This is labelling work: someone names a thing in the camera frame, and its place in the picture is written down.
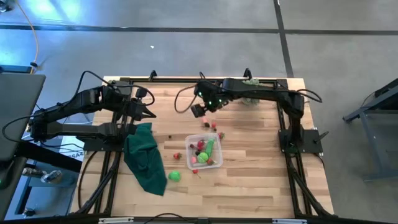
gray concrete floor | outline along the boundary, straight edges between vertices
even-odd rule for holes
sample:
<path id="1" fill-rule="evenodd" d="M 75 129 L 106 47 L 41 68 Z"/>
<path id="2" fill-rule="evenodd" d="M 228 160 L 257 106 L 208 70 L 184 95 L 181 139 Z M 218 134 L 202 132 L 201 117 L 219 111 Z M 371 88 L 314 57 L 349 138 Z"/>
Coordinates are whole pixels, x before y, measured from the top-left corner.
<path id="1" fill-rule="evenodd" d="M 277 28 L 272 0 L 21 1 L 35 24 L 89 26 Z M 397 1 L 280 0 L 286 29 L 398 30 Z M 26 24 L 18 9 L 0 24 Z M 39 105 L 65 101 L 82 71 L 105 75 L 225 75 L 286 77 L 278 34 L 38 31 L 37 73 L 47 76 Z M 398 36 L 287 35 L 294 77 L 304 78 L 324 103 L 311 102 L 323 140 L 326 176 L 341 217 L 398 221 L 398 181 L 364 183 L 375 172 L 359 121 L 341 117 L 370 92 L 397 78 Z M 0 30 L 0 64 L 27 65 L 35 54 L 32 32 Z M 86 77 L 82 88 L 99 85 Z M 83 116 L 71 118 L 86 121 Z"/>

plastic bin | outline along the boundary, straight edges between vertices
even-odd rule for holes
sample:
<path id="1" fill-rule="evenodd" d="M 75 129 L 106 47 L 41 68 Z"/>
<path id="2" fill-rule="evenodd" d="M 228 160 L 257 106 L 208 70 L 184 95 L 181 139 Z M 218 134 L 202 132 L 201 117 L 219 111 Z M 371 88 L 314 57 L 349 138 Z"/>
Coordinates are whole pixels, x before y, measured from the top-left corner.
<path id="1" fill-rule="evenodd" d="M 197 150 L 191 149 L 189 147 L 189 145 L 193 144 L 196 147 L 198 144 L 198 141 L 204 140 L 205 142 L 207 142 L 210 139 L 215 140 L 214 145 L 213 145 L 213 150 L 211 152 L 211 157 L 210 157 L 210 159 L 212 159 L 215 163 L 213 165 L 208 165 L 207 163 L 202 164 L 199 162 L 192 164 L 191 158 L 193 156 L 195 156 L 195 157 L 197 156 L 195 154 L 195 152 Z M 223 153 L 221 152 L 220 138 L 218 137 L 218 134 L 216 134 L 216 133 L 196 134 L 196 135 L 188 136 L 187 138 L 185 138 L 185 147 L 187 149 L 188 168 L 191 170 L 216 168 L 216 167 L 220 167 L 221 165 L 223 165 Z"/>

yellow cable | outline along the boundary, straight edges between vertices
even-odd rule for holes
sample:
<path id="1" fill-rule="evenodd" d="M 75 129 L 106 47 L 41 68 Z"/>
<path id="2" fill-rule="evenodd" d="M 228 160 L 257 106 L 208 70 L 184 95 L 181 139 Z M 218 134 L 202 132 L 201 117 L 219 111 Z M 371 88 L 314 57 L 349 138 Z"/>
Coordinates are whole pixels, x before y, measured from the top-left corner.
<path id="1" fill-rule="evenodd" d="M 29 23 L 30 28 L 32 28 L 33 34 L 34 34 L 34 36 L 35 36 L 35 40 L 36 40 L 36 55 L 35 55 L 35 59 L 33 60 L 33 62 L 36 63 L 36 61 L 37 61 L 37 55 L 39 54 L 39 41 L 37 40 L 36 31 L 35 31 L 35 29 L 33 28 L 33 25 L 32 25 L 32 23 L 30 22 L 29 18 L 27 17 L 26 13 L 25 13 L 24 10 L 22 9 L 21 5 L 19 4 L 18 0 L 15 0 L 15 3 L 17 3 L 19 9 L 20 9 L 21 12 L 24 14 L 24 16 L 25 16 L 25 18 L 27 19 L 27 22 Z"/>

wooden table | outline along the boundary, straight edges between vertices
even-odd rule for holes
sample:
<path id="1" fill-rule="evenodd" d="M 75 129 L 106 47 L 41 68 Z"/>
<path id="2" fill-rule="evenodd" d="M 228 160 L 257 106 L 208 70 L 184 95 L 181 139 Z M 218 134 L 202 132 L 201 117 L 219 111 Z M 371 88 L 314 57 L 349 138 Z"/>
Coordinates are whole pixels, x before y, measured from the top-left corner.
<path id="1" fill-rule="evenodd" d="M 305 88 L 301 78 L 287 80 L 291 90 Z M 190 110 L 184 114 L 174 111 L 175 95 L 192 83 L 136 84 L 148 88 L 155 95 L 155 103 L 148 108 L 157 118 L 142 122 L 153 124 L 154 137 L 162 155 L 166 175 L 172 170 L 178 170 L 182 173 L 182 179 L 178 183 L 168 181 L 163 197 L 149 194 L 143 191 L 122 157 L 112 216 L 152 217 L 164 212 L 173 212 L 184 217 L 294 216 L 285 158 L 279 149 L 279 119 L 275 102 L 261 101 L 258 106 L 249 107 L 238 100 L 216 113 L 207 113 L 209 120 L 216 121 L 218 131 L 226 134 L 221 143 L 224 162 L 218 169 L 199 170 L 199 177 L 187 167 L 184 140 L 188 135 L 210 131 L 201 127 L 201 120 L 194 118 Z M 180 94 L 178 109 L 188 106 L 193 97 L 192 91 L 191 89 Z M 150 102 L 150 96 L 144 102 Z M 110 111 L 97 112 L 93 124 L 110 122 L 111 117 Z M 302 124 L 305 129 L 313 127 L 308 103 L 305 104 Z M 179 161 L 173 158 L 176 152 L 183 154 Z M 104 152 L 97 153 L 88 165 L 81 186 L 83 203 L 98 185 L 103 157 Z M 313 154 L 302 154 L 302 160 L 309 189 L 324 208 L 333 213 L 322 163 Z M 102 207 L 107 196 L 108 187 L 104 191 Z M 299 190 L 298 197 L 300 208 L 304 212 Z M 77 204 L 75 194 L 71 212 L 77 210 Z"/>

green towel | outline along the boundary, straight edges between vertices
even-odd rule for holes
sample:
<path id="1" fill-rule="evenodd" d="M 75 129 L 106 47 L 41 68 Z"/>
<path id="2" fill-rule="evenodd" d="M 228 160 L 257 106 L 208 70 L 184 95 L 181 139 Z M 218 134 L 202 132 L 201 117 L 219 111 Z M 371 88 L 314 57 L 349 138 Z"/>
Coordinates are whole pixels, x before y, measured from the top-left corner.
<path id="1" fill-rule="evenodd" d="M 146 192 L 163 196 L 167 178 L 151 128 L 152 123 L 138 124 L 136 133 L 126 138 L 124 162 Z"/>

